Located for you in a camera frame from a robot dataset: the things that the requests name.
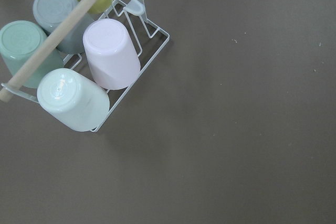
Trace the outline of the green plastic cup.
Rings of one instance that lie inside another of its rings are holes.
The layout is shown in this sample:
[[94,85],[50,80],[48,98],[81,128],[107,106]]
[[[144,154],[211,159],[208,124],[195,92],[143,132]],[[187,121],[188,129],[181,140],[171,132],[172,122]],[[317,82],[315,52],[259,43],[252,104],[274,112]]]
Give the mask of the green plastic cup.
[[[1,29],[1,56],[10,73],[16,74],[46,39],[45,32],[35,23],[18,20],[5,25]],[[47,73],[63,67],[63,59],[55,49],[24,83],[24,86],[36,89]]]

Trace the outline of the pink plastic cup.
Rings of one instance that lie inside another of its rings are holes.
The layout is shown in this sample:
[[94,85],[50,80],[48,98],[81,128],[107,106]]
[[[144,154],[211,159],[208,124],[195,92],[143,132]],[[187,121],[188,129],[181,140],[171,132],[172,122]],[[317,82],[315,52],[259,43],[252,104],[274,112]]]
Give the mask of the pink plastic cup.
[[83,34],[83,45],[92,77],[99,86],[120,90],[138,78],[138,54],[121,22],[109,18],[93,22]]

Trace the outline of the grey plastic cup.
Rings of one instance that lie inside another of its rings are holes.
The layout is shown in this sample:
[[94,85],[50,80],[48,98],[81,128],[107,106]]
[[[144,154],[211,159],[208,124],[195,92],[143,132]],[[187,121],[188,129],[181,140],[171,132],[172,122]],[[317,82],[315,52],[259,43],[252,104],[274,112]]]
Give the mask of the grey plastic cup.
[[[33,15],[47,35],[50,35],[77,6],[77,0],[34,0]],[[68,35],[56,47],[66,54],[79,54],[85,51],[83,34],[94,20],[89,14],[74,26]]]

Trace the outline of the white plastic cup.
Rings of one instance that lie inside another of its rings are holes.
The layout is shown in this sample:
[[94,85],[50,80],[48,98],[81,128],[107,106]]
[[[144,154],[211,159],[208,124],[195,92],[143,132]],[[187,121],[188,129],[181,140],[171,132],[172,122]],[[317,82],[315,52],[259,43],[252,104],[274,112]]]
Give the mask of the white plastic cup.
[[107,117],[110,101],[104,89],[67,68],[46,74],[37,89],[41,107],[72,130],[96,128]]

